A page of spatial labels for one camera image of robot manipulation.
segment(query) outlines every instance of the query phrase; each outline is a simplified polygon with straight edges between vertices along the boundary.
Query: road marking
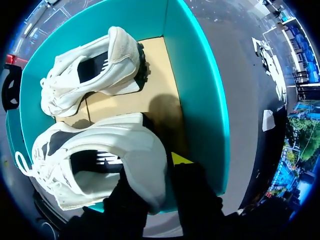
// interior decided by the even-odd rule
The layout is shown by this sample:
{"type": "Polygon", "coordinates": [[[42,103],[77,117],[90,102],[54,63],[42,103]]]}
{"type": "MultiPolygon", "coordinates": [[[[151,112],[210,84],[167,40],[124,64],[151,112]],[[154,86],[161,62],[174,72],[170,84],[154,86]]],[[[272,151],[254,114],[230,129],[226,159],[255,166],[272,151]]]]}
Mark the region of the road marking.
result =
{"type": "Polygon", "coordinates": [[[83,5],[82,8],[85,9],[88,6],[88,4],[89,4],[89,0],[85,0],[84,5],[83,5]]]}
{"type": "Polygon", "coordinates": [[[48,17],[43,24],[45,24],[50,18],[52,18],[58,11],[61,11],[64,15],[66,15],[60,8],[58,10],[56,10],[54,13],[52,13],[52,15],[50,17],[48,17]]]}
{"type": "Polygon", "coordinates": [[[60,8],[61,12],[63,12],[63,14],[69,19],[71,18],[72,16],[70,15],[70,13],[64,8],[60,8]]]}
{"type": "Polygon", "coordinates": [[[42,35],[45,35],[45,36],[48,36],[49,34],[45,31],[43,31],[42,29],[38,29],[39,33],[42,34],[42,35]]]}

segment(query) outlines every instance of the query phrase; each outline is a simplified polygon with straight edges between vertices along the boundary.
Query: teal box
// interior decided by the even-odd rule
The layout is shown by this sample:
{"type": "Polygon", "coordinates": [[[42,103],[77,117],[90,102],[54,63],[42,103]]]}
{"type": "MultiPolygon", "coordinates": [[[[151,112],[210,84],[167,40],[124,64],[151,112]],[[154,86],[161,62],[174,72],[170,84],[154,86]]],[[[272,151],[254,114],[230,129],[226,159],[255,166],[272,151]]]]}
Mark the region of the teal box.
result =
{"type": "MultiPolygon", "coordinates": [[[[108,34],[111,26],[124,28],[137,41],[164,37],[184,115],[189,159],[205,167],[209,184],[218,195],[223,194],[230,160],[225,93],[206,36],[183,0],[105,0],[49,36],[22,73],[20,123],[29,157],[35,139],[55,123],[41,110],[40,80],[56,56],[108,34]]],[[[167,189],[163,212],[177,209],[169,180],[167,189]]],[[[92,208],[103,210],[101,204],[92,208]]]]}

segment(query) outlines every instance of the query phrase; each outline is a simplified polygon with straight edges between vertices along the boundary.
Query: shoe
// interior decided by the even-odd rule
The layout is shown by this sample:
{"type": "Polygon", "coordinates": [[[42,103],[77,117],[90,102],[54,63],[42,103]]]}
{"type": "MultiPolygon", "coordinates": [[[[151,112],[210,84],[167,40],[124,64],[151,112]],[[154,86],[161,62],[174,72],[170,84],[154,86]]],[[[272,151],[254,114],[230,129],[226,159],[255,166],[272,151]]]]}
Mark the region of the shoe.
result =
{"type": "Polygon", "coordinates": [[[120,27],[55,58],[40,81],[41,108],[54,117],[77,113],[85,94],[121,95],[139,91],[146,80],[143,46],[120,27]]]}
{"type": "Polygon", "coordinates": [[[102,202],[116,187],[119,170],[104,171],[100,164],[101,157],[108,158],[102,155],[109,155],[109,165],[122,163],[131,188],[157,213],[166,197],[167,155],[143,123],[142,113],[107,118],[85,129],[57,122],[35,140],[32,169],[21,171],[54,195],[62,210],[77,209],[102,202]],[[92,164],[86,158],[93,151],[98,154],[92,164]]]}

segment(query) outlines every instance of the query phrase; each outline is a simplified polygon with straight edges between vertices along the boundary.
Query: red light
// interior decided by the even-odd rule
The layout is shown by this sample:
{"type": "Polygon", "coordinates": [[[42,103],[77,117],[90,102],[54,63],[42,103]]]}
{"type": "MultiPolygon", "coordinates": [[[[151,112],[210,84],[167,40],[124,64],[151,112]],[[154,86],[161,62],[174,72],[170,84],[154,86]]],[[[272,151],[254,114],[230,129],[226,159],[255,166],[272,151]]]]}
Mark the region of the red light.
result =
{"type": "Polygon", "coordinates": [[[6,55],[5,63],[12,64],[14,62],[15,56],[11,54],[6,55]]]}

